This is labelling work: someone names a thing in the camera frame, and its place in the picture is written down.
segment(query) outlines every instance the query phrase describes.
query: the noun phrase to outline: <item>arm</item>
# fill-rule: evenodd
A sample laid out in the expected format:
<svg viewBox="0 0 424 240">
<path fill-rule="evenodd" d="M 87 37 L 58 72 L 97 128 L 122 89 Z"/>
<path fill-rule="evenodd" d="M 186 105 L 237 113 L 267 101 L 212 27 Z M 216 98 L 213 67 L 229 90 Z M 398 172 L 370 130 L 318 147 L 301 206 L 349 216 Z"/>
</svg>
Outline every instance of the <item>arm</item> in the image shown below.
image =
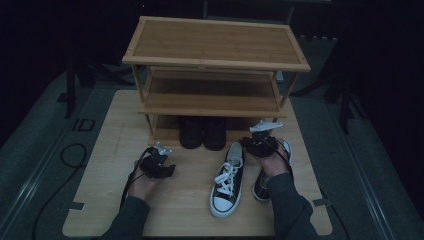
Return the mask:
<svg viewBox="0 0 424 240">
<path fill-rule="evenodd" d="M 149 211 L 150 207 L 145 201 L 128 196 L 101 239 L 141 239 Z"/>
<path fill-rule="evenodd" d="M 288 159 L 281 144 L 278 152 Z M 300 196 L 289 175 L 286 163 L 274 153 L 266 158 L 253 156 L 261 163 L 270 178 L 267 188 L 274 211 L 274 231 L 276 239 L 318 239 L 318 234 L 310 222 L 312 207 Z"/>
<path fill-rule="evenodd" d="M 272 177 L 267 182 L 274 211 L 276 239 L 318 239 L 310 222 L 311 204 L 300 196 L 288 173 Z"/>
<path fill-rule="evenodd" d="M 148 178 L 136 165 L 133 182 L 118 215 L 101 239 L 141 239 L 150 207 L 146 199 L 162 179 Z"/>
</svg>

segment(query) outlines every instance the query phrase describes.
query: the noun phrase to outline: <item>human hand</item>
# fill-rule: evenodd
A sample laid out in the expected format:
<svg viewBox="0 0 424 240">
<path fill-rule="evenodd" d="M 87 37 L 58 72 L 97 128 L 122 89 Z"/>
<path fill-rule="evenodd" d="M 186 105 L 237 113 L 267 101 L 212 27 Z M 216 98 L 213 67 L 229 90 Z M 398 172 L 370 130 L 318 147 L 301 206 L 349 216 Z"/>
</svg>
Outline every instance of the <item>human hand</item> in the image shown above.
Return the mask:
<svg viewBox="0 0 424 240">
<path fill-rule="evenodd" d="M 288 159 L 287 152 L 284 151 L 284 147 L 281 144 L 284 140 L 277 139 L 278 143 L 278 152 L 285 158 Z M 277 153 L 273 153 L 269 157 L 260 158 L 252 155 L 254 159 L 256 159 L 265 171 L 265 174 L 268 177 L 274 177 L 279 174 L 288 173 L 289 170 L 287 168 L 287 164 Z"/>
<path fill-rule="evenodd" d="M 156 188 L 163 179 L 149 178 L 143 174 L 140 167 L 137 165 L 138 161 L 134 162 L 135 171 L 133 176 L 133 182 L 128 188 L 128 196 L 139 198 L 143 201 L 151 195 L 153 190 Z"/>
</svg>

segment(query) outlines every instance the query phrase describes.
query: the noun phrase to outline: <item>black shoe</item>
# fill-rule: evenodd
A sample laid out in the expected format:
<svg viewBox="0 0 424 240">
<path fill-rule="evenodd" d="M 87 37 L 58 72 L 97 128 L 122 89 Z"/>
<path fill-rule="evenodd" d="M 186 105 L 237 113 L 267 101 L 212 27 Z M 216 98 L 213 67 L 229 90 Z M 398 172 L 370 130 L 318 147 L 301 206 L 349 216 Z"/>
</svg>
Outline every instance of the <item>black shoe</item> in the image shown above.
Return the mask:
<svg viewBox="0 0 424 240">
<path fill-rule="evenodd" d="M 241 197 L 243 164 L 243 148 L 240 143 L 234 142 L 219 169 L 209 198 L 213 216 L 226 218 L 236 210 Z"/>
<path fill-rule="evenodd" d="M 191 116 L 179 116 L 180 123 L 180 143 L 188 149 L 200 147 L 202 145 L 202 128 L 200 119 Z"/>
<path fill-rule="evenodd" d="M 289 158 L 288 162 L 291 163 L 291 160 L 292 160 L 291 146 L 287 141 L 284 140 L 283 147 Z M 268 180 L 269 180 L 269 177 L 265 174 L 264 169 L 261 168 L 261 172 L 259 173 L 259 176 L 252 187 L 253 197 L 255 198 L 256 201 L 261 203 L 266 203 L 271 200 L 271 196 L 269 195 L 268 188 L 266 186 L 266 182 L 268 182 Z"/>
<path fill-rule="evenodd" d="M 227 143 L 226 119 L 224 117 L 206 117 L 204 124 L 203 145 L 212 151 L 223 149 Z"/>
</svg>

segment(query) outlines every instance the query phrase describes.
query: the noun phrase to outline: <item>wooden board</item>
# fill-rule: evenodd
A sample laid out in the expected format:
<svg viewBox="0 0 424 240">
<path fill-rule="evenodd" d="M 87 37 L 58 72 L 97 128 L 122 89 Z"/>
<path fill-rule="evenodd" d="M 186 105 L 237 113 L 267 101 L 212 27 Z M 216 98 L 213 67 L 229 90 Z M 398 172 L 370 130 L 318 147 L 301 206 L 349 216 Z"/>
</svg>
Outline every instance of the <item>wooden board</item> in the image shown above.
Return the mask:
<svg viewBox="0 0 424 240">
<path fill-rule="evenodd" d="M 127 64 L 309 72 L 290 26 L 140 17 Z"/>
<path fill-rule="evenodd" d="M 290 101 L 285 126 L 273 135 L 292 145 L 293 172 L 299 194 L 312 202 L 321 198 Z M 119 202 L 133 163 L 148 147 L 149 130 L 143 114 L 138 114 L 137 91 L 117 91 L 103 123 L 96 145 L 84 172 L 74 202 L 84 203 L 83 210 L 70 210 L 63 226 L 69 237 L 100 236 L 118 213 Z M 151 212 L 145 236 L 272 236 L 271 204 L 253 199 L 251 186 L 260 165 L 246 158 L 242 198 L 237 210 L 227 219 L 214 218 L 209 212 L 213 179 L 227 149 L 209 151 L 204 147 L 187 150 L 173 147 L 166 164 L 176 164 L 172 178 L 166 179 L 149 199 Z M 324 206 L 313 207 L 311 222 L 320 235 L 332 231 Z"/>
<path fill-rule="evenodd" d="M 154 70 L 140 112 L 164 115 L 285 117 L 271 72 Z"/>
</svg>

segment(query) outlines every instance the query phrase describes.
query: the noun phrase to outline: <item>dark background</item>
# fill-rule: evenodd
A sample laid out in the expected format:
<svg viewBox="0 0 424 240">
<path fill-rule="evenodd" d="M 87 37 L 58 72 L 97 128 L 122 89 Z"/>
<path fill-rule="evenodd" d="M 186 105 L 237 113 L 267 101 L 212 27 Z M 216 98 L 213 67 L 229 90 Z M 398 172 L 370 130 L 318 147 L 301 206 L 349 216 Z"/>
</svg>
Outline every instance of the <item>dark background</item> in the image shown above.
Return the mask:
<svg viewBox="0 0 424 240">
<path fill-rule="evenodd" d="M 423 217 L 424 4 L 209 0 L 208 13 L 282 21 L 290 6 L 295 6 L 290 25 L 297 36 L 338 39 L 326 64 L 339 74 L 332 84 L 349 79 Z M 0 145 L 50 82 L 66 71 L 69 56 L 86 86 L 92 73 L 84 59 L 119 65 L 140 15 L 202 18 L 203 2 L 1 0 Z"/>
</svg>

